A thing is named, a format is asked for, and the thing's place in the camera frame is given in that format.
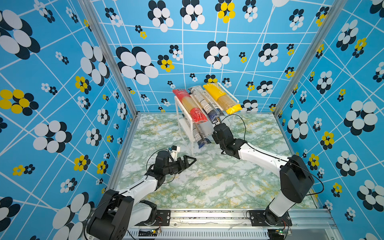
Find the clear dark spaghetti bag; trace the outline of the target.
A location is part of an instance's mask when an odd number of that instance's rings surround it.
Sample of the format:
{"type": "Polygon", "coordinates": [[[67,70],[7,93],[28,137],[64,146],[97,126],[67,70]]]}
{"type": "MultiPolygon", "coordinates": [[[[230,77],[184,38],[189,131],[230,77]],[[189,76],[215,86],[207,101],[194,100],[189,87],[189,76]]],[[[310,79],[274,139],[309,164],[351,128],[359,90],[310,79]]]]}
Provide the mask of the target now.
{"type": "Polygon", "coordinates": [[[195,123],[192,123],[189,121],[186,115],[182,114],[184,120],[186,121],[186,124],[188,126],[189,131],[192,132],[192,136],[194,137],[194,140],[198,144],[198,148],[201,149],[205,145],[211,144],[212,142],[204,135],[204,133],[201,131],[200,126],[198,126],[195,123]]]}

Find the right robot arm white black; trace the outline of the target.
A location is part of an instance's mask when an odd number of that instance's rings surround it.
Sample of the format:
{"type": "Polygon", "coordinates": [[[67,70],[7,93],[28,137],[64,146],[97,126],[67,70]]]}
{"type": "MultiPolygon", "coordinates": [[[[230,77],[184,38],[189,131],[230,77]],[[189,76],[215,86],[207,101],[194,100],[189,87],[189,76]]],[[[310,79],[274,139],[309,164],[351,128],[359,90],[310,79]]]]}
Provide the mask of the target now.
{"type": "Polygon", "coordinates": [[[276,226],[288,210],[309,195],[315,180],[301,157],[284,157],[259,149],[235,138],[224,123],[214,127],[213,139],[226,155],[256,164],[279,177],[281,189],[264,211],[268,225],[276,226]]]}

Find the dark blue spaghetti box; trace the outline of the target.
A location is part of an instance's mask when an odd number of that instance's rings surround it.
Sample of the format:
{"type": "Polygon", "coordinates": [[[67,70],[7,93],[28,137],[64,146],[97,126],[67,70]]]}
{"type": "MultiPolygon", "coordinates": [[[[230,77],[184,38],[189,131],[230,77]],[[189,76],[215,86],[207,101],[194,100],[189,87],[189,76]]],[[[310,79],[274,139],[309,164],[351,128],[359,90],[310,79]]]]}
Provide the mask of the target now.
{"type": "Polygon", "coordinates": [[[214,127],[221,123],[220,116],[216,114],[208,115],[208,119],[211,121],[214,127]]]}

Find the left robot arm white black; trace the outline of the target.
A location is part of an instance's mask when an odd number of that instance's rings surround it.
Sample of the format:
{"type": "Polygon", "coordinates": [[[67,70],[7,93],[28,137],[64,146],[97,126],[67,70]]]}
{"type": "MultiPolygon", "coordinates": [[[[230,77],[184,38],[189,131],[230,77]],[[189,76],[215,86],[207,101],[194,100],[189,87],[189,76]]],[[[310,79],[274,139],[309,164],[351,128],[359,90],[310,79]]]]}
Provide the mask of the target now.
{"type": "Polygon", "coordinates": [[[191,167],[197,159],[177,150],[161,149],[153,154],[155,163],[150,165],[143,178],[120,191],[108,190],[98,206],[86,220],[84,237],[99,240],[121,240],[137,224],[162,224],[157,205],[145,197],[166,183],[167,176],[176,176],[191,167]]]}

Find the yellow spaghetti bag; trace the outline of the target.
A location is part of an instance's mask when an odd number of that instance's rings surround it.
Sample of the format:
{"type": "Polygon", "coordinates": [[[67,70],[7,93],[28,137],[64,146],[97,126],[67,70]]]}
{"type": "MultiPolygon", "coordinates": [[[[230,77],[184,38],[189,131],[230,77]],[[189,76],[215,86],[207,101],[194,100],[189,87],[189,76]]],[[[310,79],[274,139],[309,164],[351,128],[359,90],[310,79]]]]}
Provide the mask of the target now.
{"type": "Polygon", "coordinates": [[[235,114],[242,110],[239,101],[235,100],[231,94],[228,94],[220,84],[208,83],[203,85],[203,88],[228,115],[235,114]]]}

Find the clear blue spaghetti bag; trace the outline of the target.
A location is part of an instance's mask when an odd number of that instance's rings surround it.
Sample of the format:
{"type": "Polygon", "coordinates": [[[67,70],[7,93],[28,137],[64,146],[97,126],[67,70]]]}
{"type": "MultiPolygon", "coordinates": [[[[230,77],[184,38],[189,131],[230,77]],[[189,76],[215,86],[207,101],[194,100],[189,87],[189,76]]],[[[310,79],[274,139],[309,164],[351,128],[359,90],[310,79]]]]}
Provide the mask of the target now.
{"type": "Polygon", "coordinates": [[[194,96],[194,98],[199,102],[202,109],[208,115],[216,114],[223,116],[222,110],[215,103],[213,98],[205,91],[201,86],[194,86],[189,88],[189,91],[194,96]]]}

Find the red spaghetti bag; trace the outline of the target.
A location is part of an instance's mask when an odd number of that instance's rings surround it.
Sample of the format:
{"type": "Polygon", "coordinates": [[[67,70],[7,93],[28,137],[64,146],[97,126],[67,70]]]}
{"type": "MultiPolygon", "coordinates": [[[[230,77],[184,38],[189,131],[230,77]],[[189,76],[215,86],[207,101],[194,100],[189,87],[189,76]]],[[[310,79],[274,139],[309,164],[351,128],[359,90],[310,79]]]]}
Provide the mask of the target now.
{"type": "Polygon", "coordinates": [[[187,110],[194,123],[200,124],[208,121],[207,117],[185,89],[174,89],[173,93],[187,110]]]}

